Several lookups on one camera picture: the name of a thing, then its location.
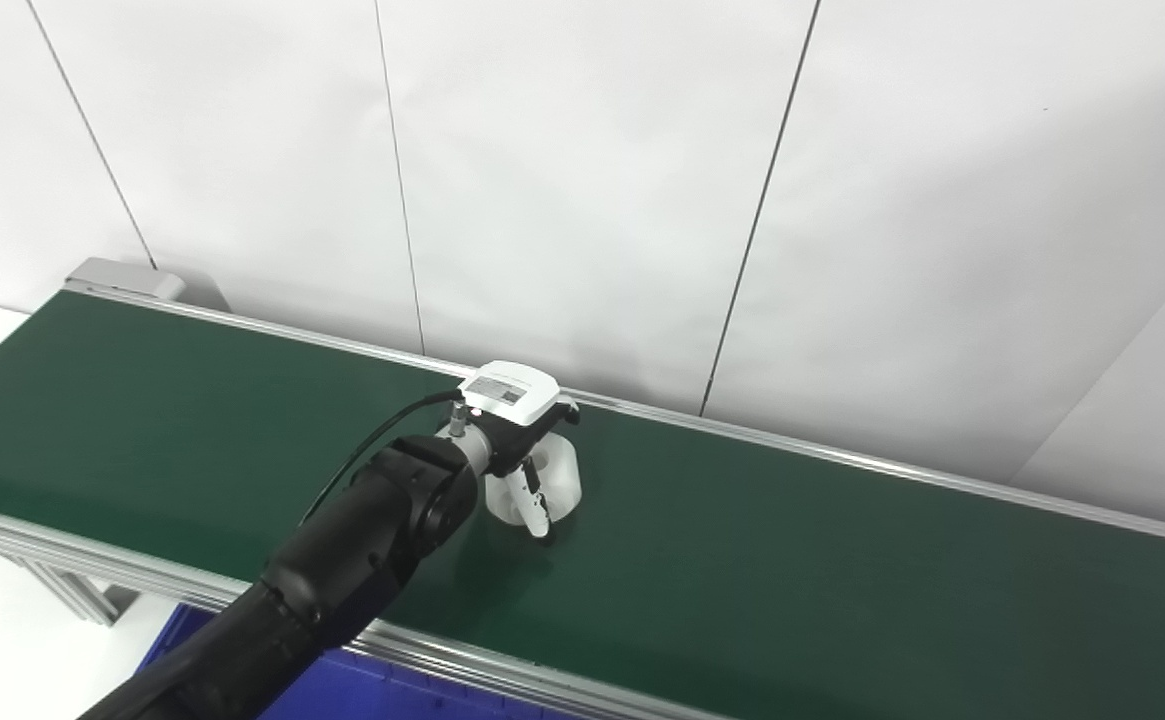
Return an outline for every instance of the green conveyor belt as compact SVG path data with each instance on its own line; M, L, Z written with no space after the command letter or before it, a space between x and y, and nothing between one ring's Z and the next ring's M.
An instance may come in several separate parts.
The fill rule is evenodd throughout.
M252 580L453 383L61 292L0 346L0 514ZM565 435L556 546L480 511L387 619L747 719L1165 719L1163 538L594 407Z

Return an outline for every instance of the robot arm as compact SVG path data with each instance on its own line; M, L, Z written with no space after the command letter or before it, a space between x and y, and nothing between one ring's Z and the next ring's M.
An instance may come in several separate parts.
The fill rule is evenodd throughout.
M463 404L435 437L398 438L374 454L235 602L80 720L261 714L323 651L350 643L395 600L418 562L474 510L485 471L522 466L556 421L577 421L577 407L556 389L532 418L481 415L471 418Z

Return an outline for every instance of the blue bin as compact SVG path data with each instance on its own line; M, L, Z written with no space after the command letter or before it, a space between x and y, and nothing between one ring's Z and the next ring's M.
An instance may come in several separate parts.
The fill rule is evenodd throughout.
M213 615L179 605L139 669L169 652ZM325 652L263 712L263 720L577 720L530 703L345 650Z

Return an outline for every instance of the black cable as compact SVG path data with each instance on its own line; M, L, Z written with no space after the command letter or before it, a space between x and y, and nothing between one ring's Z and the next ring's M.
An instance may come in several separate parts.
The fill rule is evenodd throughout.
M348 457L346 457L346 461L341 464L340 468L334 471L334 474L329 479L329 482L326 482L325 487L323 487L323 489L320 490L320 495L316 496L316 501L311 503L311 507L308 507L306 514L304 514L302 516L302 520L298 521L298 527L302 527L303 523L306 523L306 521L310 520L311 516L316 514L316 510L318 509L318 507L320 507L322 502L325 501L325 497L329 497L329 493L334 490L334 487L338 487L338 480L343 477L343 473L345 473L346 470L350 470L350 466L354 465L355 460L359 460L359 456L362 456L363 452L368 450L368 446L377 442L377 438L382 437L382 433L384 433L386 430L395 428L396 423L404 419L405 416L409 415L410 412L414 412L414 410L422 409L422 407L437 405L440 404L440 402L458 402L460 400L463 400L463 391L460 391L460 389L454 388L454 389L446 389L446 391L438 391L435 395L428 395L422 400L410 402L410 404L404 405L403 409L400 409L398 412L391 415L390 418L387 418L384 423L377 425L377 428L373 430L373 432L368 433L368 437L363 438L363 440L359 443L358 446L355 446L355 451L352 452L352 454L350 454Z

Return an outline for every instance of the panel seam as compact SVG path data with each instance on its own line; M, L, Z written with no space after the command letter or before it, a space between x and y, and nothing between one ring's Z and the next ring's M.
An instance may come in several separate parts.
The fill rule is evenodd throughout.
M809 29L805 31L805 42L800 49L800 59L796 63L796 75L791 78L791 91L788 92L788 105L782 111L782 122L778 123L778 136L774 141L774 155L769 156L769 168L764 172L764 184L760 186L760 200L756 202L755 216L751 218L751 231L747 233L746 247L742 249L742 263L737 266L737 278L733 283L733 294L729 296L729 309L723 315L723 326L720 329L720 341L715 346L715 357L711 360L711 374L706 377L706 389L702 391L702 404L698 407L698 416L706 415L706 404L711 398L711 387L715 383L715 372L720 366L720 354L723 352L723 340L729 334L729 323L733 320L733 310L737 305L737 291L742 288L742 277L746 275L747 261L751 259L751 246L755 243L755 231L760 226L760 214L764 211L764 200L769 196L769 183L774 181L774 168L778 164L778 151L782 150L782 139L788 132L788 119L791 118L791 105L796 99L796 87L800 85L800 76L805 69L805 59L809 56L809 45L814 37L814 26L818 24L818 10L821 8L821 0L816 0L814 9L809 14Z
M71 86L70 78L66 78L66 69L62 65L62 59L57 56L56 47L52 47L52 41L48 37L48 30L44 28L43 20L38 17L38 10L35 10L35 5L31 0L26 0L26 8L30 9L31 17L35 19L35 27L38 27L38 35L44 38L44 45L48 47L48 54L52 56L52 64L57 68L57 75L62 78L62 85L66 86L68 94L71 96L71 103L75 105L76 113L79 113L80 120L84 122L84 129L89 133L89 141L93 143L93 150L97 150L98 158L103 161L103 169L106 170L106 177L111 181L111 186L115 189L116 197L120 199L120 205L123 206L123 213L129 218L129 225L133 225L134 234L137 234L137 241L142 245L142 252L147 254L148 263L151 263L153 270L160 269L156 266L156 259L151 254L151 246L147 245L147 238L142 234L142 228L137 226L137 218L133 214L133 209L129 209L129 200L125 199L123 191L120 190L120 182L116 181L114 170L111 169L110 161L106 160L106 154L103 151L101 143L98 142L97 133L93 133L93 125L89 122L87 115L84 114L84 105L80 104L79 97L75 93L75 86Z
M1083 402L1088 400L1090 395L1093 395L1093 391L1095 388L1097 388L1097 384L1102 383L1103 379L1107 377L1107 375L1111 374L1111 368L1114 368L1116 363L1120 363L1122 357L1129 354L1129 348L1132 347L1134 343L1138 341L1141 334L1146 332L1146 329L1150 327L1150 324L1155 322L1155 318L1158 318L1158 316L1163 313L1164 308L1165 308L1165 296L1164 301L1162 301L1162 304L1159 304L1158 308L1155 308L1155 312L1146 316L1146 322L1141 324L1138 331L1129 336L1129 343L1125 343L1125 346L1121 347L1120 351L1116 352L1116 355L1113 357L1111 362L1108 363L1106 368L1103 368L1102 372L1100 372L1097 376L1093 379L1093 382L1090 382L1089 387L1086 388L1083 393L1081 393L1079 400L1075 401L1075 404L1072 405L1071 409L1066 411L1066 415L1064 415L1062 418L1059 419L1055 425L1053 425L1053 429L1048 430L1047 436L1044 436L1044 439L1042 439L1039 445L1035 446L1035 451L1031 451L1031 454L1026 457L1026 460L1022 461L1022 465L1018 466L1018 468L1015 471L1015 473L1011 474L1010 478L1008 478L1007 482L1008 486L1016 486L1018 478L1021 478L1022 473L1025 473L1026 467L1030 466L1032 460L1035 460L1035 457L1038 456L1040 451L1044 450L1044 446L1048 445L1048 442L1050 439L1053 439L1053 436L1058 435L1058 430L1062 429L1062 425L1066 424L1066 421L1069 421L1071 416L1075 415L1075 410L1079 410L1080 405L1083 405Z
M404 170L400 167L400 140L395 133L395 104L391 101L390 73L386 72L386 37L382 35L382 13L377 0L373 0L373 20L377 24L377 54L382 59L382 87L386 90L386 117L391 123L391 150L395 151L395 183L400 188L400 217L404 219L404 247L409 254L409 278L414 283L414 312L418 323L418 346L422 355L426 354L426 334L422 332L422 299L418 296L418 273L414 262L414 233L409 231L409 209L404 200Z

